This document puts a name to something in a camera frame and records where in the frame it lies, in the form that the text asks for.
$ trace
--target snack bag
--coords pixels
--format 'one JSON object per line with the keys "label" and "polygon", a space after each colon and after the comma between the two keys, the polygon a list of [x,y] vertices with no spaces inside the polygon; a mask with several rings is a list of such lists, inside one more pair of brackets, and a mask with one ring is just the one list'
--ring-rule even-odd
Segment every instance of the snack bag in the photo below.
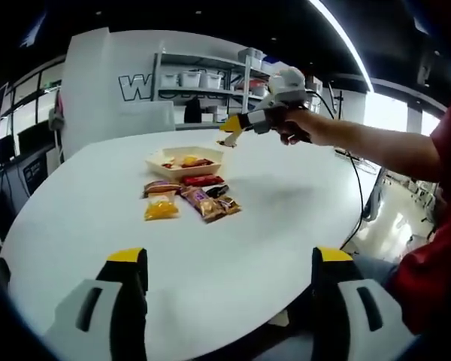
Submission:
{"label": "snack bag", "polygon": [[231,197],[220,196],[217,199],[217,201],[219,202],[221,207],[224,209],[224,212],[226,212],[228,216],[242,211],[240,205],[238,205],[237,202]]}
{"label": "snack bag", "polygon": [[197,157],[196,156],[186,156],[184,157],[183,161],[182,161],[182,166],[191,166],[191,164],[193,164],[194,162],[197,161]]}
{"label": "snack bag", "polygon": [[156,180],[144,186],[143,198],[147,198],[151,193],[174,192],[178,193],[182,189],[182,185],[169,180]]}
{"label": "snack bag", "polygon": [[206,223],[213,222],[226,215],[219,203],[205,194],[201,188],[190,187],[183,191],[181,196],[201,214]]}
{"label": "snack bag", "polygon": [[208,174],[198,177],[184,177],[182,178],[182,183],[186,186],[207,187],[215,184],[222,184],[224,183],[224,180],[218,175]]}
{"label": "snack bag", "polygon": [[150,193],[149,206],[145,211],[145,220],[165,220],[175,217],[179,210],[174,203],[175,191]]}
{"label": "snack bag", "polygon": [[224,186],[214,187],[206,191],[207,195],[211,198],[217,199],[220,196],[224,196],[229,190],[229,186],[226,184]]}

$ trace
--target white table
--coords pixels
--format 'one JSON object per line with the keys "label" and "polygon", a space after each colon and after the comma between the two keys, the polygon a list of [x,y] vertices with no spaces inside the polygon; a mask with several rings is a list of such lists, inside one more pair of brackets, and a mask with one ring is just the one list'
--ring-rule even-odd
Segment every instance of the white table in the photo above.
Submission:
{"label": "white table", "polygon": [[[10,295],[38,334],[83,279],[118,250],[149,258],[148,360],[183,360],[225,346],[285,308],[310,283],[311,252],[340,247],[360,201],[350,162],[330,147],[285,147],[245,134],[222,175],[243,211],[212,224],[177,197],[180,219],[144,222],[149,153],[218,147],[216,130],[166,132],[90,145],[58,168],[16,218],[2,256]],[[365,199],[376,176],[359,171]]]}

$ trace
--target red shirt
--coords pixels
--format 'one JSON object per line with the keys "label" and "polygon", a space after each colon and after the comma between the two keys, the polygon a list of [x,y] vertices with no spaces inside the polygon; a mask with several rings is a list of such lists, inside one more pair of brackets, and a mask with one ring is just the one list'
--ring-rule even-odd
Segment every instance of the red shirt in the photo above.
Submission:
{"label": "red shirt", "polygon": [[432,243],[406,255],[388,284],[401,304],[403,321],[421,333],[444,306],[451,284],[451,107],[431,134],[443,166],[440,184],[446,213]]}

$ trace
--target yellow snack package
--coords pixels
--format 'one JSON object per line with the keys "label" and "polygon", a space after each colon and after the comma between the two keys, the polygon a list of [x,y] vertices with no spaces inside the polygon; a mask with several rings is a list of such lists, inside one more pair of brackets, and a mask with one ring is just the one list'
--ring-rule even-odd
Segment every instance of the yellow snack package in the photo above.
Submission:
{"label": "yellow snack package", "polygon": [[197,159],[198,158],[196,156],[186,156],[182,161],[182,165],[185,166],[192,165],[195,161],[197,161]]}
{"label": "yellow snack package", "polygon": [[150,193],[149,206],[145,211],[145,220],[165,220],[174,218],[179,209],[174,203],[175,191],[163,193]]}

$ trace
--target shelf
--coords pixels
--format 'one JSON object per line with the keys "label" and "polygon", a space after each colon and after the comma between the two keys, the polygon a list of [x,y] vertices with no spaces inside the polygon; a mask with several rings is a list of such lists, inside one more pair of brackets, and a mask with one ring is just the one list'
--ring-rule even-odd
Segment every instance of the shelf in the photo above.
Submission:
{"label": "shelf", "polygon": [[[192,65],[205,68],[216,68],[222,70],[237,70],[245,72],[246,65],[243,62],[217,58],[215,56],[192,55],[192,54],[170,54],[162,53],[162,64],[164,65]],[[260,69],[250,69],[251,77],[268,79],[271,75]]]}
{"label": "shelf", "polygon": [[175,130],[218,129],[223,123],[182,123],[176,124]]}
{"label": "shelf", "polygon": [[216,96],[244,96],[243,92],[235,92],[226,89],[205,89],[205,88],[184,88],[181,86],[171,88],[159,88],[159,93],[194,93],[194,94],[211,94]]}
{"label": "shelf", "polygon": [[217,68],[231,70],[235,68],[245,68],[245,64],[234,60],[216,58],[215,56],[203,56],[192,54],[170,54],[162,53],[162,64],[169,65],[194,65],[205,68]]}
{"label": "shelf", "polygon": [[255,96],[253,94],[249,94],[249,99],[263,100],[264,98],[265,98],[264,96]]}
{"label": "shelf", "polygon": [[250,77],[258,77],[259,79],[268,80],[271,75],[260,69],[250,69]]}

